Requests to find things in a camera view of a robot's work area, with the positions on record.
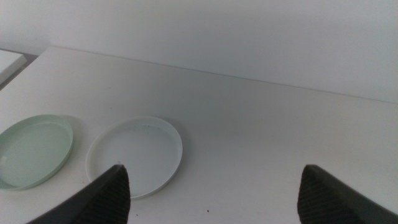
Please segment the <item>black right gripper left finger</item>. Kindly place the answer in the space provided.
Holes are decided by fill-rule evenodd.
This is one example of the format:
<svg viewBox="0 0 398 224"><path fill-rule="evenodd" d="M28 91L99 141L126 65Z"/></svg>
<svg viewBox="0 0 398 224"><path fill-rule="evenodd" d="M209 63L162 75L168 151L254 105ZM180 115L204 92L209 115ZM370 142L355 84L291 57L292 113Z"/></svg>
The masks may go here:
<svg viewBox="0 0 398 224"><path fill-rule="evenodd" d="M35 218L31 223L120 223L128 221L129 178L123 165L114 165L84 189Z"/></svg>

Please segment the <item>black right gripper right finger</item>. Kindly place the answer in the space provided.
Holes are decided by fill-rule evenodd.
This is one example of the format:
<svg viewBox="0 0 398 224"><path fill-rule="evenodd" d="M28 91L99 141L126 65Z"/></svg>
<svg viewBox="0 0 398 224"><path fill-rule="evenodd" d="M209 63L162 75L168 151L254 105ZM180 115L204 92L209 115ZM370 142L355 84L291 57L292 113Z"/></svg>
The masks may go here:
<svg viewBox="0 0 398 224"><path fill-rule="evenodd" d="M397 224L397 214L317 165L306 165L303 169L297 212L301 223Z"/></svg>

